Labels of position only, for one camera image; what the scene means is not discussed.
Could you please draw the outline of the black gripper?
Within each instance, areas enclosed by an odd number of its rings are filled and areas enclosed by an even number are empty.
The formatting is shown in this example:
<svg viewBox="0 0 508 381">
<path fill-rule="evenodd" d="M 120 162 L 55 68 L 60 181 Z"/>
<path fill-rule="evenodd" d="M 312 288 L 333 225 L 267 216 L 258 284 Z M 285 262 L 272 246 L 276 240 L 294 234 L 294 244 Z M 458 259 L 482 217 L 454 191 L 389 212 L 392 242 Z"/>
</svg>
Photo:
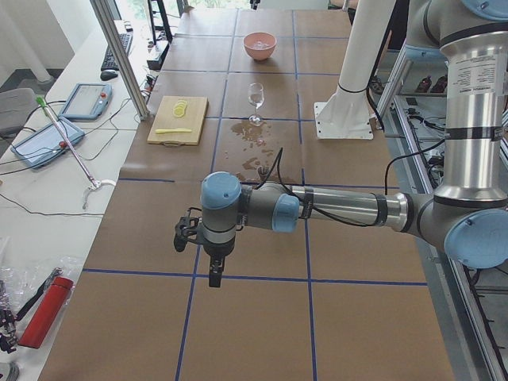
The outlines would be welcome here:
<svg viewBox="0 0 508 381">
<path fill-rule="evenodd" d="M 202 244 L 210 256 L 209 287 L 220 287 L 222 279 L 222 261 L 234 250 L 235 238 L 225 243 L 205 240 Z"/>
</svg>

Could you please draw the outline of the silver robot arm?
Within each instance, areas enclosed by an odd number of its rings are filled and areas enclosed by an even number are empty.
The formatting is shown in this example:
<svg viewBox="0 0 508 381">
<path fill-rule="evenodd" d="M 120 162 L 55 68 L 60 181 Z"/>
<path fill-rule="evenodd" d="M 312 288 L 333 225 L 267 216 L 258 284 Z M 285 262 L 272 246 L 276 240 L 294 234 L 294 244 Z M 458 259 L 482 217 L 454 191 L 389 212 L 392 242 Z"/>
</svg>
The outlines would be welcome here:
<svg viewBox="0 0 508 381">
<path fill-rule="evenodd" d="M 448 61 L 444 178 L 432 194 L 372 194 L 268 183 L 243 186 L 215 172 L 202 182 L 200 244 L 219 287 L 239 226 L 291 232 L 298 219 L 327 217 L 389 226 L 420 237 L 449 258 L 489 268 L 507 258 L 507 196 L 498 185 L 507 66 L 504 1 L 412 1 L 406 43 Z"/>
</svg>

